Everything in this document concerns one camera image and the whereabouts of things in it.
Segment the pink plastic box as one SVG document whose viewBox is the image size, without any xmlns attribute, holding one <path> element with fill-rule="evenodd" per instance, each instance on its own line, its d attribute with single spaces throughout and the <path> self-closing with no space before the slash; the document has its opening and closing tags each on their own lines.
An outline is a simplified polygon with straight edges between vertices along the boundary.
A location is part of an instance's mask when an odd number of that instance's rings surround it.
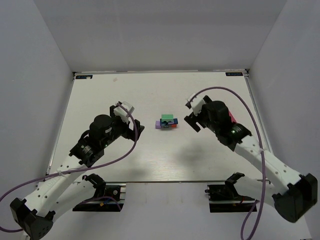
<svg viewBox="0 0 320 240">
<path fill-rule="evenodd" d="M 237 123 L 236 119 L 234 118 L 233 114 L 230 111 L 228 112 L 228 114 L 229 114 L 229 116 L 231 118 L 231 122 L 232 123 Z"/>
</svg>

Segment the green wood block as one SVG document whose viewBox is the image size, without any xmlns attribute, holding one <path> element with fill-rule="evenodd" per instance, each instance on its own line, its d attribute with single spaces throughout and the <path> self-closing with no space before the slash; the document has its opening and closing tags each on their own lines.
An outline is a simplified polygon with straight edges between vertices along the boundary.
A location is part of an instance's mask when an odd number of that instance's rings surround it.
<svg viewBox="0 0 320 240">
<path fill-rule="evenodd" d="M 174 120 L 174 116 L 172 114 L 162 114 L 161 121 L 162 122 L 172 122 Z"/>
</svg>

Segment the blue cube block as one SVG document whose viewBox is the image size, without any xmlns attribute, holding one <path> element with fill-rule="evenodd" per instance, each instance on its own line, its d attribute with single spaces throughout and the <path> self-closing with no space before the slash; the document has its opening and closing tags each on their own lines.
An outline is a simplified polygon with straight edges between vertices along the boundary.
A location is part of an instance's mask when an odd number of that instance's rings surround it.
<svg viewBox="0 0 320 240">
<path fill-rule="evenodd" d="M 165 126 L 168 125 L 168 123 L 167 123 L 166 121 L 160 119 L 160 125 L 161 125 L 162 127 L 165 127 Z"/>
</svg>

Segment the brown wood block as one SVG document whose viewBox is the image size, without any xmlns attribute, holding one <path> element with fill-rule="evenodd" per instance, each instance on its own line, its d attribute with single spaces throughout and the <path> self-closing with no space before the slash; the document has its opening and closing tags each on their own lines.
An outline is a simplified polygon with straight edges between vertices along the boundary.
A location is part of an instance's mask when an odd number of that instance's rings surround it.
<svg viewBox="0 0 320 240">
<path fill-rule="evenodd" d="M 171 128 L 170 125 L 163 125 L 163 126 L 161 126 L 161 129 L 170 129 L 170 128 Z"/>
</svg>

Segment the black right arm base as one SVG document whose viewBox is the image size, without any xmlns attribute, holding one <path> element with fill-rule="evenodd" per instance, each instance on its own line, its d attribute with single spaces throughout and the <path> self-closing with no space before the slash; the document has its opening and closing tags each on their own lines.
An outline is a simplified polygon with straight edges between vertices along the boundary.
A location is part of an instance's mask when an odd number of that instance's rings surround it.
<svg viewBox="0 0 320 240">
<path fill-rule="evenodd" d="M 211 213 L 248 213 L 255 199 L 239 195 L 226 184 L 210 184 L 204 190 Z"/>
</svg>

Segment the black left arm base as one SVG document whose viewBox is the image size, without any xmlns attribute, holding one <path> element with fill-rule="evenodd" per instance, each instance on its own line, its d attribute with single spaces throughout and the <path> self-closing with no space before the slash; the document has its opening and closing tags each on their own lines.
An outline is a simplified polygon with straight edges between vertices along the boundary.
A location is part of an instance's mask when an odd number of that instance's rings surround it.
<svg viewBox="0 0 320 240">
<path fill-rule="evenodd" d="M 121 212 L 126 197 L 125 183 L 108 183 L 95 173 L 83 175 L 81 180 L 81 183 L 89 184 L 93 194 L 77 204 L 73 212 Z"/>
</svg>

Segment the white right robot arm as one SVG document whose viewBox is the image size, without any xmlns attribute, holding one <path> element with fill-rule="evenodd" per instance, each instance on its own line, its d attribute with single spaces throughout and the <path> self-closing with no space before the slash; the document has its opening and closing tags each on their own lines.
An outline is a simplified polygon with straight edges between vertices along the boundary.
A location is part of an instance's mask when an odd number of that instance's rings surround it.
<svg viewBox="0 0 320 240">
<path fill-rule="evenodd" d="M 185 121 L 196 131 L 211 130 L 218 141 L 265 172 L 272 186 L 266 188 L 265 203 L 271 205 L 290 223 L 297 222 L 318 201 L 318 180 L 302 175 L 260 147 L 258 140 L 242 124 L 232 120 L 224 102 L 192 94 L 186 104 L 192 112 Z"/>
</svg>

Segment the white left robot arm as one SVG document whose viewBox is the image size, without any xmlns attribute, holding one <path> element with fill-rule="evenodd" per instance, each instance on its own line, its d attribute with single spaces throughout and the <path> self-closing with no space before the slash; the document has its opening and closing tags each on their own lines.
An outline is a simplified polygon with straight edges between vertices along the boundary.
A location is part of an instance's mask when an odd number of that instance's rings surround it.
<svg viewBox="0 0 320 240">
<path fill-rule="evenodd" d="M 108 115 L 96 116 L 56 172 L 47 175 L 32 193 L 10 203 L 14 221 L 30 239 L 40 240 L 50 231 L 58 215 L 54 209 L 58 198 L 83 172 L 96 169 L 105 148 L 120 137 L 137 143 L 144 126 L 134 119 L 133 111 L 129 103 L 118 102 L 109 108 Z"/>
</svg>

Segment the blue table logo sticker right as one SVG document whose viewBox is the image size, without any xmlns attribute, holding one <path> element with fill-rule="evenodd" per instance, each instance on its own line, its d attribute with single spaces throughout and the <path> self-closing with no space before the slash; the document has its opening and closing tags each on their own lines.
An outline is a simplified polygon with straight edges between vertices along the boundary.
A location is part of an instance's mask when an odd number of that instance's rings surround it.
<svg viewBox="0 0 320 240">
<path fill-rule="evenodd" d="M 225 75 L 227 77 L 240 77 L 243 76 L 242 72 L 226 72 Z"/>
</svg>

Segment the blue table logo sticker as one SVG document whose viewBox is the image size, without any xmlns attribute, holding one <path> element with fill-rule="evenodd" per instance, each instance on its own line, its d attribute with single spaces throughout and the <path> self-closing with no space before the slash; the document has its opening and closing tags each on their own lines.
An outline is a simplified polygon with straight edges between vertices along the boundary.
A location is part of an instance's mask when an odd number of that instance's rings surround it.
<svg viewBox="0 0 320 240">
<path fill-rule="evenodd" d="M 77 80 L 86 80 L 86 79 L 92 79 L 93 75 L 76 75 L 75 78 Z"/>
<path fill-rule="evenodd" d="M 242 72 L 226 72 L 225 75 L 227 77 L 240 77 L 243 76 Z"/>
</svg>

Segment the blue table logo sticker left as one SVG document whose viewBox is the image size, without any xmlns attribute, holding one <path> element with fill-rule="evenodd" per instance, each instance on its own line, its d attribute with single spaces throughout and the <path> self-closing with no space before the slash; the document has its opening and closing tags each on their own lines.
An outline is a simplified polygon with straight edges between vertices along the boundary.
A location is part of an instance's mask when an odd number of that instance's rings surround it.
<svg viewBox="0 0 320 240">
<path fill-rule="evenodd" d="M 76 75 L 75 78 L 77 80 L 86 80 L 86 79 L 92 79 L 93 75 Z"/>
</svg>

